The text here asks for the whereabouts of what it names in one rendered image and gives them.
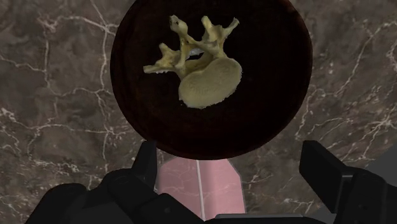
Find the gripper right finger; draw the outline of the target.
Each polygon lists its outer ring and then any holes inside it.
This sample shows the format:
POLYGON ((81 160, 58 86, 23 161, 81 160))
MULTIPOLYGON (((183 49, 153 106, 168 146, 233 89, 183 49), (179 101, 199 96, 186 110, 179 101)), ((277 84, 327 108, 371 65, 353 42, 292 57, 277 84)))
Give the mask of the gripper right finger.
POLYGON ((397 224, 397 186, 345 165, 319 142, 303 142, 299 172, 336 215, 333 224, 397 224))

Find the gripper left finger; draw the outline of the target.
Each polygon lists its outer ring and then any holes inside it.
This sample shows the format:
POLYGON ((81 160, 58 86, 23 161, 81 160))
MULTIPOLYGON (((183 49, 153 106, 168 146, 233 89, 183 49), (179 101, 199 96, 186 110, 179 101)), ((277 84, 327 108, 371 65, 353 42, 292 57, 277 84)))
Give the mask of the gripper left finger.
POLYGON ((49 189, 25 224, 204 224, 167 193, 157 194, 157 146, 144 141, 128 169, 107 173, 88 190, 79 183, 49 189))

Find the pink translucent box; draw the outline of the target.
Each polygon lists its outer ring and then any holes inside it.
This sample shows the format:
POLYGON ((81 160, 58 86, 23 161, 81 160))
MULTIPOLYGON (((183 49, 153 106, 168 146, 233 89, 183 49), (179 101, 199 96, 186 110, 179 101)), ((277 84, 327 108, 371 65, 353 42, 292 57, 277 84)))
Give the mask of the pink translucent box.
POLYGON ((227 159, 173 158, 159 167, 157 190, 203 220, 246 212, 240 175, 227 159))

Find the dark brown round plate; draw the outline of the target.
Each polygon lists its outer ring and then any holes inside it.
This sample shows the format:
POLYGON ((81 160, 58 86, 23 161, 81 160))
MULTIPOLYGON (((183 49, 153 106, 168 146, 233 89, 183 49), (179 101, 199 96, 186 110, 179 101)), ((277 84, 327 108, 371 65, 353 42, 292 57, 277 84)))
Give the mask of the dark brown round plate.
POLYGON ((289 0, 136 0, 114 39, 110 75, 117 103, 134 130, 172 155, 196 160, 232 158, 273 139, 296 115, 308 91, 312 43, 289 0), (238 26, 225 53, 242 66, 236 91, 205 109, 186 107, 174 73, 146 74, 159 44, 178 49, 169 27, 175 15, 200 39, 202 17, 238 26))

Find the pale yellow vertebra bone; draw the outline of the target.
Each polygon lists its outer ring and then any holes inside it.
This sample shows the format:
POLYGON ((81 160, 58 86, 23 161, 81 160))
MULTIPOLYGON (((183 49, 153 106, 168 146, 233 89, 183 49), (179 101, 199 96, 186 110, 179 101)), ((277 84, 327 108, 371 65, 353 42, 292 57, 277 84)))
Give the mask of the pale yellow vertebra bone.
POLYGON ((201 19, 205 32, 201 41, 188 34, 188 25, 177 16, 170 16, 170 29, 179 36, 180 49, 159 44, 162 58, 143 67, 146 74, 174 72, 180 79, 179 100, 189 108, 204 109, 231 96, 242 78, 242 66, 226 55, 223 46, 239 25, 234 18, 230 25, 214 25, 209 17, 201 19))

